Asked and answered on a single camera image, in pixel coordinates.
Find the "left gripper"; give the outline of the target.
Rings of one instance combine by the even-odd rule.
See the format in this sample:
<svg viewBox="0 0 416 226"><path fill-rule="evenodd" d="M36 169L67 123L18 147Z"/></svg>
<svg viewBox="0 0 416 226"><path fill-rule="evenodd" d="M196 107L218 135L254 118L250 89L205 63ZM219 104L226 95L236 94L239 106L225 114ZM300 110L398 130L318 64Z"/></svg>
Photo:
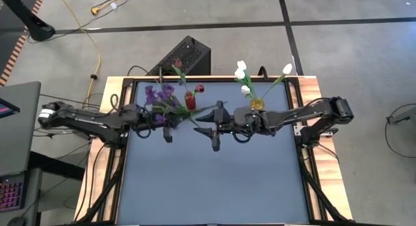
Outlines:
<svg viewBox="0 0 416 226"><path fill-rule="evenodd" d="M156 128L163 127L163 138L167 143L173 142L173 136L171 130L178 128L182 122L180 117L172 117L166 119L162 114L164 112L164 104L160 101L154 101L152 104L152 111L149 111L146 107L140 107L139 111L142 113L145 124L148 129L155 130Z"/></svg>

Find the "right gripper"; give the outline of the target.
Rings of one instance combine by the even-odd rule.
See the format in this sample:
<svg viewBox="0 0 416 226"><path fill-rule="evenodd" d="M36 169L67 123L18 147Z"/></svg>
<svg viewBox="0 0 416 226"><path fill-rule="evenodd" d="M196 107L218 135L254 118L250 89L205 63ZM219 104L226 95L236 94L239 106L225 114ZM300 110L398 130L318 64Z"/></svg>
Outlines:
<svg viewBox="0 0 416 226"><path fill-rule="evenodd" d="M211 140L211 147L214 152L218 152L220 150L220 135L233 133L231 115L224 108L223 101L217 101L215 109L205 116L196 118L196 121L215 123L216 130L212 130L212 128L194 128L196 132L208 137Z"/></svg>

